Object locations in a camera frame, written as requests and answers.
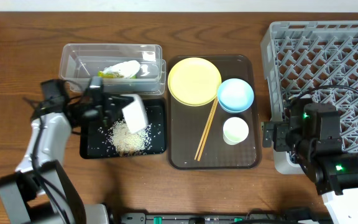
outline blue bowl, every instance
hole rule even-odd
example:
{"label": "blue bowl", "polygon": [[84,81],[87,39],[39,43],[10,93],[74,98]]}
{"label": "blue bowl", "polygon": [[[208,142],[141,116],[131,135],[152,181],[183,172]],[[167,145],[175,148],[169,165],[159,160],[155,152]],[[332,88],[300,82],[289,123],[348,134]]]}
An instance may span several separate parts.
{"label": "blue bowl", "polygon": [[219,86],[218,101],[224,111],[240,113],[254,102],[254,91],[244,80],[231,78]]}

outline wooden chopsticks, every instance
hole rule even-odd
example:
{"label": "wooden chopsticks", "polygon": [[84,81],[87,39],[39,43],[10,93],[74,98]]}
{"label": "wooden chopsticks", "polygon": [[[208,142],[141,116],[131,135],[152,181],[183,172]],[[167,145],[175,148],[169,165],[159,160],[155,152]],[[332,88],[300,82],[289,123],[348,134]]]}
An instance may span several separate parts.
{"label": "wooden chopsticks", "polygon": [[214,103],[212,104],[211,112],[209,112],[208,120],[206,121],[205,124],[203,135],[201,136],[200,143],[198,144],[198,148],[194,160],[197,159],[197,161],[200,161],[201,156],[203,155],[206,138],[208,137],[209,129],[211,128],[212,120],[214,118],[217,105],[218,105],[218,98],[215,98]]}

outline green led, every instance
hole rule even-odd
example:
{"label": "green led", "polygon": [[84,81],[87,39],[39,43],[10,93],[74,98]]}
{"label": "green led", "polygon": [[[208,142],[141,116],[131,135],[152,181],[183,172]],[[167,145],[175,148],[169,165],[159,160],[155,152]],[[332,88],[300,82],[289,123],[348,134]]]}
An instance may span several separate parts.
{"label": "green led", "polygon": [[335,168],[336,168],[337,171],[344,170],[341,165],[336,165]]}

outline gray dish rack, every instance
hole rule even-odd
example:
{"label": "gray dish rack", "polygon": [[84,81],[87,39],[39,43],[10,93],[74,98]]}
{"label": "gray dish rack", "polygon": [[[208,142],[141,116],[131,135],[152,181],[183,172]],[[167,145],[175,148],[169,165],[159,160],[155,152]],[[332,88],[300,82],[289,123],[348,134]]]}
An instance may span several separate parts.
{"label": "gray dish rack", "polygon": [[[283,102],[321,85],[358,89],[358,21],[273,22],[261,44],[272,121],[287,119]],[[342,149],[358,154],[358,95],[341,89],[318,90],[315,102],[341,113]],[[274,152],[276,169],[302,173],[286,152]]]}

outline small bowl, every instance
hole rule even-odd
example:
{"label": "small bowl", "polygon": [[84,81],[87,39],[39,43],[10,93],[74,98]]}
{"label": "small bowl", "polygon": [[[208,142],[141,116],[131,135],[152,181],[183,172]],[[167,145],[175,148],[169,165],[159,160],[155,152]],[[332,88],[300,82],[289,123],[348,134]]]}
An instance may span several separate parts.
{"label": "small bowl", "polygon": [[229,145],[246,140],[249,133],[248,124],[241,118],[229,118],[223,124],[223,140]]}
{"label": "small bowl", "polygon": [[218,101],[224,111],[240,113],[254,102],[254,91],[246,81],[231,78],[220,85]]}

